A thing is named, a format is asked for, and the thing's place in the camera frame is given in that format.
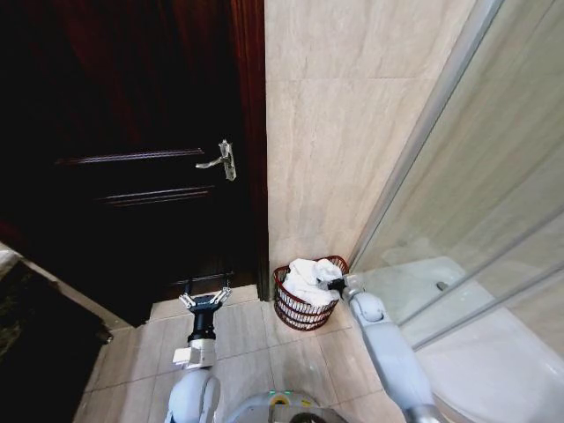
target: wicker basket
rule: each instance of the wicker basket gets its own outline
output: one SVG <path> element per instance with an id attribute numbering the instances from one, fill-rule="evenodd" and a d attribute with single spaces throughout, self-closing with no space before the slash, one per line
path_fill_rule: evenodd
<path id="1" fill-rule="evenodd" d="M 339 256 L 323 257 L 335 264 L 345 275 L 349 271 L 346 261 Z M 274 293 L 274 310 L 282 322 L 296 330 L 315 330 L 322 327 L 338 301 L 332 301 L 327 306 L 314 307 L 291 295 L 282 283 L 286 274 L 290 271 L 290 267 L 278 267 L 274 271 L 275 293 Z"/>

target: door handle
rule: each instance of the door handle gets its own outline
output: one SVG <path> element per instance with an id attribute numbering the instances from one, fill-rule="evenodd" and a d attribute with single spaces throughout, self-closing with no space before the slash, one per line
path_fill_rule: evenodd
<path id="1" fill-rule="evenodd" d="M 207 163 L 196 163 L 196 169 L 209 169 L 210 167 L 223 163 L 223 168 L 226 171 L 226 179 L 232 182 L 237 177 L 235 160 L 233 157 L 233 147 L 224 139 L 219 144 L 219 151 L 221 152 L 219 157 L 215 160 L 208 161 Z"/>

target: floor tile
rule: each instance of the floor tile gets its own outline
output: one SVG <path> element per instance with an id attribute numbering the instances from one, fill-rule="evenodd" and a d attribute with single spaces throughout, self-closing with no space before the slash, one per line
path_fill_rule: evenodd
<path id="1" fill-rule="evenodd" d="M 168 412 L 168 398 L 170 391 L 178 381 L 186 375 L 186 370 L 178 370 L 172 373 L 158 375 L 155 381 L 155 388 L 152 392 L 151 411 L 149 413 L 149 423 L 162 423 Z"/>
<path id="2" fill-rule="evenodd" d="M 108 410 L 112 404 L 114 388 L 93 390 L 88 398 L 80 423 L 105 423 Z"/>
<path id="3" fill-rule="evenodd" d="M 178 299 L 155 302 L 151 308 L 151 316 L 149 322 L 168 319 L 170 317 L 178 317 L 187 314 L 189 311 Z"/>
<path id="4" fill-rule="evenodd" d="M 232 306 L 233 304 L 241 304 L 243 302 L 254 300 L 258 300 L 256 285 L 238 286 L 233 288 L 233 291 L 224 303 L 224 306 Z"/>
<path id="5" fill-rule="evenodd" d="M 384 391 L 355 398 L 338 405 L 338 409 L 356 418 L 359 423 L 404 423 L 405 419 L 399 407 Z"/>
<path id="6" fill-rule="evenodd" d="M 321 406 L 338 402 L 317 338 L 274 346 L 269 351 L 277 390 L 303 392 Z"/>
<path id="7" fill-rule="evenodd" d="M 327 333 L 318 340 L 339 402 L 382 389 L 368 351 L 355 330 Z"/>
<path id="8" fill-rule="evenodd" d="M 108 353 L 108 348 L 109 348 L 109 345 L 103 345 L 100 349 L 100 352 L 98 352 L 98 358 L 96 359 L 96 362 L 94 363 L 94 367 L 92 369 L 92 372 L 90 373 L 90 379 L 88 379 L 88 383 L 86 384 L 86 387 L 85 387 L 86 392 L 93 390 L 94 387 L 96 386 L 96 383 L 98 382 L 98 379 L 100 378 L 100 371 L 102 369 L 104 359 L 106 359 L 106 354 Z"/>
<path id="9" fill-rule="evenodd" d="M 95 383 L 96 389 L 156 375 L 165 321 L 117 330 Z"/>
<path id="10" fill-rule="evenodd" d="M 231 306 L 233 304 L 240 304 L 255 300 L 258 300 L 256 285 L 237 286 L 236 288 L 233 288 L 231 296 L 224 303 L 224 306 Z M 188 312 L 189 311 L 184 307 L 184 305 L 177 299 L 155 302 L 152 305 L 149 321 L 178 317 L 186 315 Z"/>
<path id="11" fill-rule="evenodd" d="M 164 336 L 160 347 L 157 374 L 174 372 L 178 366 L 173 364 L 174 350 L 188 346 L 188 336 L 194 326 L 194 315 L 187 314 L 165 321 Z"/>
<path id="12" fill-rule="evenodd" d="M 273 302 L 261 302 L 263 309 L 264 327 L 266 329 L 266 343 L 268 346 L 287 344 L 298 339 L 311 338 L 315 331 L 302 331 L 286 326 L 274 311 Z"/>
<path id="13" fill-rule="evenodd" d="M 96 389 L 107 388 L 127 381 L 132 360 L 128 355 L 128 345 L 132 332 L 133 329 L 114 332 L 114 340 L 108 345 L 106 358 L 100 369 L 100 376 L 95 383 Z"/>
<path id="14" fill-rule="evenodd" d="M 155 378 L 125 383 L 112 388 L 112 403 L 104 423 L 139 423 L 149 419 Z"/>
<path id="15" fill-rule="evenodd" d="M 353 316 L 351 312 L 346 307 L 344 302 L 339 301 L 333 313 L 329 316 L 327 323 L 321 328 L 315 330 L 316 335 L 322 335 L 323 333 L 333 332 L 335 330 L 341 330 L 350 328 L 353 325 Z"/>
<path id="16" fill-rule="evenodd" d="M 216 411 L 218 422 L 226 421 L 246 398 L 274 389 L 268 350 L 219 360 L 212 371 L 221 381 L 221 399 Z"/>
<path id="17" fill-rule="evenodd" d="M 127 382 L 157 374 L 165 326 L 166 322 L 152 322 L 131 333 L 128 353 L 133 362 Z"/>
<path id="18" fill-rule="evenodd" d="M 261 302 L 221 308 L 215 314 L 218 359 L 266 348 Z"/>

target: shower enclosure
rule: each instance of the shower enclosure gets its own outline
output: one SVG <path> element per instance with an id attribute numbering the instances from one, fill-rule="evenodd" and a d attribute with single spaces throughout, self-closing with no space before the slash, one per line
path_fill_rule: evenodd
<path id="1" fill-rule="evenodd" d="M 477 1 L 353 258 L 455 421 L 564 420 L 563 48 Z"/>

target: white towel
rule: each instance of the white towel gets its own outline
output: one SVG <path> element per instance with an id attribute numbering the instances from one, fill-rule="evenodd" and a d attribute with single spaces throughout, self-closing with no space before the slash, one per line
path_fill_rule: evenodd
<path id="1" fill-rule="evenodd" d="M 329 260 L 314 262 L 298 258 L 290 263 L 290 272 L 286 274 L 283 286 L 289 293 L 314 307 L 327 306 L 338 300 L 338 291 L 322 289 L 318 283 L 341 276 L 341 270 Z"/>

